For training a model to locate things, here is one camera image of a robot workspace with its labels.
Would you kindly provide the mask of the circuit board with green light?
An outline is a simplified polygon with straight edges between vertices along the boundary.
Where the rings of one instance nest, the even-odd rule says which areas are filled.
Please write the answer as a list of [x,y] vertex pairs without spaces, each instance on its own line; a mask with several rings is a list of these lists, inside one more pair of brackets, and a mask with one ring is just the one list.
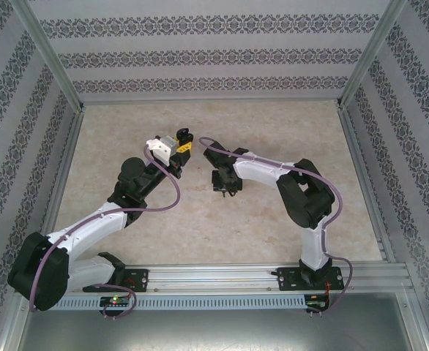
[[116,307],[116,308],[126,308],[130,304],[130,299],[128,297],[114,296],[114,297],[101,297],[100,307]]

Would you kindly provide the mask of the aluminium mounting rail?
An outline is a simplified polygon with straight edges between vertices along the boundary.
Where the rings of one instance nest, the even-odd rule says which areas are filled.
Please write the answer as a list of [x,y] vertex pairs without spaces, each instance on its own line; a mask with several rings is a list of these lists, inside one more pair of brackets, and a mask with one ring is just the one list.
[[[287,264],[257,265],[143,265],[129,269],[147,269],[149,281],[146,293],[253,293],[260,291],[314,293],[325,290],[280,291],[275,272],[278,268],[298,267]],[[393,293],[414,288],[406,265],[402,263],[345,263],[334,265],[343,275],[344,288],[350,293]],[[124,271],[110,283],[122,286]]]

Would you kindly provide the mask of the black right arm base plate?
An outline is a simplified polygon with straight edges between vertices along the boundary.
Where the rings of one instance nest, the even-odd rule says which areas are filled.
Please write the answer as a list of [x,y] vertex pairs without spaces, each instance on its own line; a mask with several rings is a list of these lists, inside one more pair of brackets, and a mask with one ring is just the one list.
[[322,271],[310,271],[299,267],[278,268],[275,272],[280,291],[339,291],[344,288],[344,280],[338,267]]

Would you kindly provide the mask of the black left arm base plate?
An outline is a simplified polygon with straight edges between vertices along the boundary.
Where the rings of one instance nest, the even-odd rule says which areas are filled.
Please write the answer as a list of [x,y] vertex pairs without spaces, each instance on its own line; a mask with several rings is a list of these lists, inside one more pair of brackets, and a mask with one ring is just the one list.
[[135,293],[145,293],[149,281],[147,269],[125,269],[122,286],[130,288]]

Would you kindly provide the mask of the aluminium side frame bar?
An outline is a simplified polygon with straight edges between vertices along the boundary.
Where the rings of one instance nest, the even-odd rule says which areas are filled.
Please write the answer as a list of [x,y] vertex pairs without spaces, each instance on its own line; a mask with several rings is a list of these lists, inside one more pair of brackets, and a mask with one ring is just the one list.
[[347,111],[342,107],[337,108],[337,114],[340,119],[348,149],[350,151],[351,159],[354,164],[354,169],[357,174],[359,186],[362,191],[366,208],[368,210],[370,222],[375,233],[381,257],[388,263],[396,263],[397,260],[392,250],[392,245],[389,241],[389,236],[387,235],[384,220],[380,213],[376,197],[373,193],[373,187],[371,185],[370,178],[365,167],[365,161],[362,157],[362,153],[356,135],[354,134],[351,121]]
[[45,221],[43,223],[44,226],[42,231],[46,235],[52,233],[56,225],[56,220],[59,215],[61,201],[67,184],[72,159],[74,157],[75,148],[78,142],[85,113],[86,107],[83,106],[80,109],[80,113],[76,115],[73,123],[70,126],[70,133],[68,134],[67,143],[61,158],[60,168],[56,176],[56,182],[53,186],[53,192],[51,194],[47,216],[45,217]]

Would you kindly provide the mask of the grey metal sheet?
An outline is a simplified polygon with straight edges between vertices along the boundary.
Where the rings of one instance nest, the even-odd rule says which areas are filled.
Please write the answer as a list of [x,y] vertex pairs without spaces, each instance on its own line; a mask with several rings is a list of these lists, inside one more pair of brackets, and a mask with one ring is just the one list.
[[8,317],[0,351],[429,351],[410,294],[347,295],[332,311],[154,310],[115,321],[73,308]]

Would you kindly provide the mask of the aluminium frame post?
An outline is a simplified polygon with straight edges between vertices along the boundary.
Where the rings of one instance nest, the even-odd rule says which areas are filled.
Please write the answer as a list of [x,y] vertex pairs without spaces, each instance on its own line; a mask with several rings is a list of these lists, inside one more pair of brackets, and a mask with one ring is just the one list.
[[10,3],[20,18],[21,23],[33,39],[40,55],[49,66],[53,76],[66,96],[67,101],[72,105],[74,110],[82,109],[83,102],[72,84],[58,54],[53,49],[42,25],[33,13],[29,2],[27,0],[10,0]]
[[389,0],[387,8],[377,23],[375,31],[373,32],[368,44],[363,50],[356,67],[351,73],[351,76],[349,77],[348,82],[343,89],[343,93],[341,94],[340,98],[337,99],[336,106],[338,109],[343,109],[353,99],[353,96],[356,90],[359,88],[360,83],[364,79],[369,66],[372,64],[374,58],[378,54],[385,41],[385,38],[387,37],[391,28],[394,26],[394,23],[398,19],[398,16],[402,12],[406,2],[407,0]]

